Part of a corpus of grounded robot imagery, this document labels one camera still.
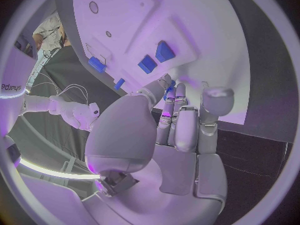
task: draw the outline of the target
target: logo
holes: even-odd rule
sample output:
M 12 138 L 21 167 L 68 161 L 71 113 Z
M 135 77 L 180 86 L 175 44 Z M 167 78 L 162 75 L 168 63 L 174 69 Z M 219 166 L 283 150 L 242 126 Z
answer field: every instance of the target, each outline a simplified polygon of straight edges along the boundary
M 10 84 L 8 85 L 5 85 L 5 84 L 2 84 L 1 86 L 1 90 L 2 89 L 5 89 L 5 90 L 15 90 L 15 91 L 19 91 L 21 89 L 22 86 L 11 86 Z

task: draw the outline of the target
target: blue block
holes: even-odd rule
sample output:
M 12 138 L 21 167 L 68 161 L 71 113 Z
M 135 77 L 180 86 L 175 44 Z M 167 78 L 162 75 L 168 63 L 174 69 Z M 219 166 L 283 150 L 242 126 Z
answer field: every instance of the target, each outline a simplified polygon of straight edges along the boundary
M 157 64 L 149 55 L 146 55 L 138 66 L 143 69 L 146 74 L 149 74 L 157 67 Z
M 123 83 L 125 82 L 125 80 L 123 78 L 121 78 L 115 85 L 114 85 L 114 89 L 119 90 L 119 88 L 123 85 Z
M 163 63 L 167 60 L 175 58 L 175 54 L 165 41 L 160 41 L 156 49 L 155 57 L 158 59 L 158 61 Z
M 107 68 L 107 66 L 105 66 L 98 58 L 94 56 L 88 60 L 88 64 L 96 69 L 99 73 L 104 73 L 105 69 Z

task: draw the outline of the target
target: glowing light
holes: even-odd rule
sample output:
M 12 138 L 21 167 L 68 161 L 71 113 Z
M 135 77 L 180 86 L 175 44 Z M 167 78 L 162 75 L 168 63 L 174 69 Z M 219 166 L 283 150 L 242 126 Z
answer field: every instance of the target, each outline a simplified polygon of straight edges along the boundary
M 22 158 L 21 158 L 20 164 L 26 166 L 27 168 L 33 169 L 39 173 L 58 177 L 58 178 L 63 178 L 63 179 L 79 179 L 79 180 L 100 179 L 100 175 L 96 175 L 96 174 L 71 174 L 71 173 L 64 173 L 64 172 L 59 172 L 59 171 L 52 171 L 52 170 L 34 165 L 31 162 L 26 161 Z
M 26 89 L 24 89 L 24 91 L 22 91 L 21 93 L 17 94 L 17 95 L 6 95 L 6 96 L 1 96 L 0 95 L 0 99 L 13 99 L 13 98 L 17 98 L 22 96 L 25 93 Z

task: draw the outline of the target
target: person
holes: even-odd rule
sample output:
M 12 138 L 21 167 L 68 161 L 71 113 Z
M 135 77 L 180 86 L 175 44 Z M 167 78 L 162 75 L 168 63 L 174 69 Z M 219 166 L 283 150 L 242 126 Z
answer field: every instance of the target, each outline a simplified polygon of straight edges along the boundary
M 52 51 L 55 48 L 71 45 L 57 12 L 39 25 L 33 32 L 32 37 L 35 41 L 37 51 L 41 48 Z

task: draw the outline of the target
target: circular hole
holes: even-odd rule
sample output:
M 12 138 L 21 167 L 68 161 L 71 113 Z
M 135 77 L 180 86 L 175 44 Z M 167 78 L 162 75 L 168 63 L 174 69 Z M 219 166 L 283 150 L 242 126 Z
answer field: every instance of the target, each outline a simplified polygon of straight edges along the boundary
M 89 3 L 89 9 L 91 10 L 91 12 L 93 14 L 97 14 L 98 13 L 98 5 L 97 5 L 97 3 L 95 3 L 94 1 L 91 1 Z
M 112 34 L 109 31 L 106 31 L 106 35 L 110 38 Z

